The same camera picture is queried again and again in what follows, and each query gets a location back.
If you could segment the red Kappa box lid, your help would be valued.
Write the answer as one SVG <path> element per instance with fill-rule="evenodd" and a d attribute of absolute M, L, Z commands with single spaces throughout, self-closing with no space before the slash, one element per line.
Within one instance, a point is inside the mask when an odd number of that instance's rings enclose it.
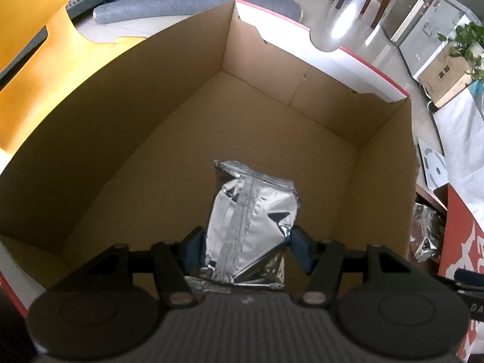
<path fill-rule="evenodd" d="M 483 231 L 462 198 L 447 185 L 447 219 L 438 274 L 450 280 L 459 269 L 483 274 Z"/>

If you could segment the silver foil pouch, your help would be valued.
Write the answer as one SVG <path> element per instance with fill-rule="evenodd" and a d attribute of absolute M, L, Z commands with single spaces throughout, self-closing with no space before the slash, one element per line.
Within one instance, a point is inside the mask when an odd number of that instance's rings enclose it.
<path fill-rule="evenodd" d="M 188 285 L 196 293 L 283 289 L 285 251 L 300 209 L 294 182 L 238 161 L 214 166 L 218 191 Z"/>
<path fill-rule="evenodd" d="M 445 223 L 433 208 L 415 203 L 410 226 L 409 247 L 418 263 L 440 263 Z"/>

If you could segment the red cardboard shoe box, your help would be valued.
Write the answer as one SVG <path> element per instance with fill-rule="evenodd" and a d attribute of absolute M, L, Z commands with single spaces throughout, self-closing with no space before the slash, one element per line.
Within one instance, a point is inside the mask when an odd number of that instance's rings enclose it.
<path fill-rule="evenodd" d="M 417 159 L 409 95 L 307 27 L 236 1 L 132 47 L 61 101 L 1 175 L 1 281 L 25 313 L 113 244 L 208 222 L 217 160 L 291 179 L 297 221 L 405 256 Z"/>

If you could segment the pink lap desk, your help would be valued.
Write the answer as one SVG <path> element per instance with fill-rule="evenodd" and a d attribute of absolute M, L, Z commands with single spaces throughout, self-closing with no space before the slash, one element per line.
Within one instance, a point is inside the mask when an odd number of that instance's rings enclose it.
<path fill-rule="evenodd" d="M 447 207 L 434 193 L 420 184 L 415 185 L 415 192 L 429 207 L 433 207 L 441 215 L 447 215 Z"/>

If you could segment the white bathroom scale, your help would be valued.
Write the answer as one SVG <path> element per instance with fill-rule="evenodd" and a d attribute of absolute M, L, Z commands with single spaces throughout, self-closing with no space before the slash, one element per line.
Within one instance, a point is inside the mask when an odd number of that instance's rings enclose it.
<path fill-rule="evenodd" d="M 421 139 L 417 140 L 427 187 L 434 191 L 449 181 L 446 158 Z"/>

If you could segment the white marble tv cabinet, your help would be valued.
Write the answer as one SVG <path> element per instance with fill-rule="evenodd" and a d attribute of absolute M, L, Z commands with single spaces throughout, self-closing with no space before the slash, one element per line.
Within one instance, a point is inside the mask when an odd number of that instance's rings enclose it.
<path fill-rule="evenodd" d="M 483 115 L 468 89 L 433 114 L 449 183 L 483 223 Z"/>

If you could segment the brown cardboard carton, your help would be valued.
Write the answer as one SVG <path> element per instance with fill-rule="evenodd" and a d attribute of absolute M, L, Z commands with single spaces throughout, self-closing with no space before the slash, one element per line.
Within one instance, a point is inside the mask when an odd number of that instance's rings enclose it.
<path fill-rule="evenodd" d="M 471 83 L 469 64 L 451 55 L 447 45 L 419 77 L 424 92 L 436 108 L 441 108 Z"/>

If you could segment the green potted vine plant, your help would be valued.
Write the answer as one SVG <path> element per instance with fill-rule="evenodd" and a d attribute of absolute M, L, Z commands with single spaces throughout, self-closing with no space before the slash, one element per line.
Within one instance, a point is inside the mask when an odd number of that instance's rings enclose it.
<path fill-rule="evenodd" d="M 437 38 L 450 45 L 453 58 L 462 57 L 469 64 L 469 75 L 473 80 L 483 81 L 483 26 L 470 22 L 457 25 L 454 37 L 438 33 Z"/>

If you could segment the white chest freezer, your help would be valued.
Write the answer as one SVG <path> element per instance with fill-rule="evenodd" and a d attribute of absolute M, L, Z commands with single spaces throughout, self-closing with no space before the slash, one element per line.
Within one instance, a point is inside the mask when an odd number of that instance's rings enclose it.
<path fill-rule="evenodd" d="M 457 0 L 432 0 L 399 47 L 412 78 L 419 81 L 419 76 L 445 47 L 440 34 L 454 38 L 458 25 L 471 22 L 482 24 L 470 8 Z"/>

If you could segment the silver refrigerator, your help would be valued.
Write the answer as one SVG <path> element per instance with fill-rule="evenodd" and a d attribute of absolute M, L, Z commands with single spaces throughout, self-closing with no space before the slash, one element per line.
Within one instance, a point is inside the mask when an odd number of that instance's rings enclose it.
<path fill-rule="evenodd" d="M 394 0 L 381 24 L 389 41 L 395 46 L 407 38 L 427 10 L 430 0 Z"/>

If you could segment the yellow plastic chair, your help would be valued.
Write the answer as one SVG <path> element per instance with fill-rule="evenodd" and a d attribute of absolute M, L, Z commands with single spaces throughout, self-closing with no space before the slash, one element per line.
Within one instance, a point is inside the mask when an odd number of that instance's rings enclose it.
<path fill-rule="evenodd" d="M 40 30 L 47 38 L 1 91 L 1 151 L 12 155 L 74 89 L 140 37 L 96 43 L 68 16 L 69 0 L 1 0 L 1 67 L 6 68 Z"/>

